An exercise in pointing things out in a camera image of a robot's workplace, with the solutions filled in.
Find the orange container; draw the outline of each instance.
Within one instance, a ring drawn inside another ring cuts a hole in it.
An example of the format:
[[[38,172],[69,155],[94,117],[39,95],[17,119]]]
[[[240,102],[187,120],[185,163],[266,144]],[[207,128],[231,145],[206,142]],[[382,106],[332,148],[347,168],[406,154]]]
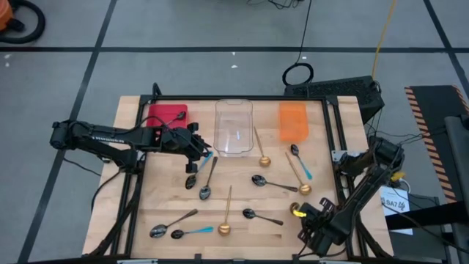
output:
[[[308,116],[304,103],[280,103],[280,140],[284,142],[301,142],[309,135]]]
[[[8,0],[0,0],[0,31],[7,27],[7,22],[13,18],[12,7]]]

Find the black floor line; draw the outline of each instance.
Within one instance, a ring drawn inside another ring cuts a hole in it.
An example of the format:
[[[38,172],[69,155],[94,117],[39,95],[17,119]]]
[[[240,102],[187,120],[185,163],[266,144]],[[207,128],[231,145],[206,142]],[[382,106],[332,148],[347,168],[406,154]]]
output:
[[[93,52],[94,47],[0,47],[0,52]],[[99,52],[176,53],[176,52],[299,52],[299,47],[99,47]],[[303,47],[303,52],[374,53],[374,47]],[[380,53],[469,53],[469,48],[381,48]]]
[[[445,46],[445,48],[448,49],[449,59],[451,60],[454,70],[456,71],[457,77],[459,81],[461,82],[462,88],[465,90],[466,95],[469,95],[468,78],[465,75],[464,69],[462,69],[462,66],[459,63],[459,60],[457,59],[456,54],[454,53],[454,49],[451,47],[449,39],[446,36],[446,33],[443,30],[443,27],[441,26],[440,20],[438,19],[435,10],[433,9],[432,3],[430,3],[430,0],[424,0],[424,3],[425,3],[426,9],[428,10],[428,13],[430,14],[430,18],[432,19],[433,24],[435,25],[435,28],[437,29],[441,42],[443,42],[443,45]]]
[[[101,26],[100,33],[96,40],[94,51],[91,55],[91,58],[89,59],[88,66],[85,70],[85,74],[83,77],[83,81],[81,82],[80,89],[78,91],[77,97],[75,99],[75,103],[73,104],[73,108],[70,113],[70,119],[72,120],[76,120],[76,117],[78,116],[78,112],[80,111],[86,89],[88,88],[89,80],[93,73],[93,69],[95,68],[95,65],[96,65],[97,56],[99,54],[99,48],[103,44],[106,31],[111,21],[112,13],[116,6],[116,2],[117,0],[111,0],[111,2],[109,3],[108,12],[106,13],[106,16],[104,18],[103,25]],[[43,194],[41,195],[39,205],[37,206],[36,213],[32,220],[31,226],[29,227],[28,234],[26,235],[26,240],[24,241],[23,248],[21,249],[21,253],[18,258],[18,263],[27,263],[29,260],[29,256],[31,255],[31,251],[36,241],[37,233],[39,232],[39,228],[44,219],[45,211],[48,207],[49,201],[51,200],[53,187],[55,186],[57,177],[59,175],[60,167],[62,165],[64,156],[65,156],[64,150],[57,151],[56,157],[52,164],[52,169],[49,172],[48,179],[45,183],[45,188],[44,188]]]

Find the table frame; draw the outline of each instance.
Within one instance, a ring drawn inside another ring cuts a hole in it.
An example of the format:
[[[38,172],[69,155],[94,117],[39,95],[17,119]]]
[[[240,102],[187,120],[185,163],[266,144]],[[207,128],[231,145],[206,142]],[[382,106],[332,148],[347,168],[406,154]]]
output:
[[[283,96],[283,95],[274,95],[274,96],[264,96],[264,95],[250,95],[250,96],[239,96],[239,95],[162,95],[158,86],[153,87],[153,94],[152,95],[141,95],[139,99],[139,108],[137,111],[136,117],[136,124],[142,121],[145,106],[149,103],[155,103],[158,100],[221,100],[221,99],[246,99],[246,100],[297,100],[297,101],[305,101],[305,100],[312,100],[318,101],[322,104],[322,111],[323,117],[325,121],[325,129],[326,135],[328,138],[328,146],[330,150],[330,160],[333,167],[333,156],[332,152],[336,150],[334,144],[334,137],[333,137],[333,130],[330,121],[330,115],[328,110],[328,105],[332,105],[334,118],[336,120],[336,127],[337,127],[337,135],[340,144],[340,150],[347,150],[347,144],[345,142],[345,135],[344,130],[342,127],[341,122],[341,115],[339,111],[339,102],[337,100],[337,96],[330,95],[330,96],[318,96],[318,97],[308,97],[308,98],[299,98],[295,96]],[[139,210],[139,200],[141,195],[141,187],[143,184],[143,176],[144,176],[144,167],[145,167],[145,160],[140,162],[140,173],[137,174],[136,184],[133,190],[132,197],[128,200],[128,196],[130,193],[130,186],[131,186],[131,179],[132,174],[125,174],[124,184],[122,187],[122,194],[120,197],[119,202],[119,210],[117,213],[117,222],[112,227],[111,230],[118,229],[117,235],[112,240],[111,244],[111,251],[109,255],[103,256],[88,256],[86,258],[81,259],[69,259],[67,263],[115,263],[117,260],[130,260],[131,259],[131,252],[133,247],[133,236],[135,234],[136,228],[136,220]],[[334,176],[334,183],[336,187],[336,195],[338,197],[339,204],[343,204],[346,197],[344,193],[344,188],[341,184],[341,176],[336,172],[333,168],[333,176]],[[347,179],[347,188],[349,193],[354,189],[354,183],[351,179]],[[129,224],[128,224],[128,233],[125,240],[125,249],[124,254],[118,254],[119,248],[119,241],[120,241],[120,230],[122,225],[127,220],[128,216],[130,217]],[[356,223],[361,223],[360,215],[357,216]],[[361,256],[356,256],[353,253],[353,247],[351,240],[345,241],[345,249],[347,253],[347,259],[349,261],[356,261],[362,263],[417,263],[417,262],[408,262],[404,260],[397,260],[394,258],[376,258],[376,257],[369,257],[366,242],[363,239],[363,236],[360,232],[356,232],[358,238],[358,245],[360,249]],[[292,256],[294,262],[302,262],[302,263],[319,263],[319,260],[295,260],[295,254]],[[225,263],[227,260],[203,260],[201,254],[195,254],[194,259],[192,260],[184,260],[184,259],[159,259],[158,262],[168,262],[168,263]],[[266,260],[243,260],[244,263],[266,263]],[[287,264],[291,263],[291,260],[268,260],[269,263],[278,263],[278,264]]]

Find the yellow cable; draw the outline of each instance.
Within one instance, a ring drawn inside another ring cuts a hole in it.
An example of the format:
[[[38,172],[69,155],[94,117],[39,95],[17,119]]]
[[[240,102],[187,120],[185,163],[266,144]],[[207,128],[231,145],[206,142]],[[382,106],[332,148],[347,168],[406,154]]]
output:
[[[393,15],[395,5],[396,5],[396,0],[393,0],[393,3],[391,4],[391,8],[389,9],[388,20],[386,21],[386,24],[384,25],[383,32],[381,32],[380,42],[378,43],[378,46],[376,47],[376,53],[374,54],[373,71],[372,71],[373,80],[374,80],[374,72],[376,70],[376,65],[378,63],[378,54],[381,49],[381,44],[383,44],[384,36],[386,35],[386,30],[388,29],[388,25],[391,22],[391,17]]]

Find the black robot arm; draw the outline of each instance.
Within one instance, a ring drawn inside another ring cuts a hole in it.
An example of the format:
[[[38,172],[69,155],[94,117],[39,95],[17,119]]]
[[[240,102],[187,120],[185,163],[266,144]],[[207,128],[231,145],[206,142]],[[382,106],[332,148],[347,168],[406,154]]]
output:
[[[210,147],[194,133],[198,127],[197,123],[191,123],[187,128],[171,129],[164,125],[123,129],[66,120],[53,124],[50,143],[57,150],[80,149],[112,160],[129,173],[136,168],[137,151],[185,155],[188,158],[185,170],[192,173],[197,171],[193,162],[208,156]],[[127,144],[130,149],[120,150],[104,142]]]
[[[336,173],[355,178],[365,171],[365,176],[343,205],[335,206],[322,198],[322,210],[305,202],[299,211],[306,213],[301,219],[302,230],[298,234],[315,254],[323,257],[332,243],[344,243],[353,231],[355,219],[366,203],[386,184],[393,173],[401,169],[404,151],[400,146],[381,138],[372,138],[374,144],[366,153],[358,156],[344,153],[336,162]]]

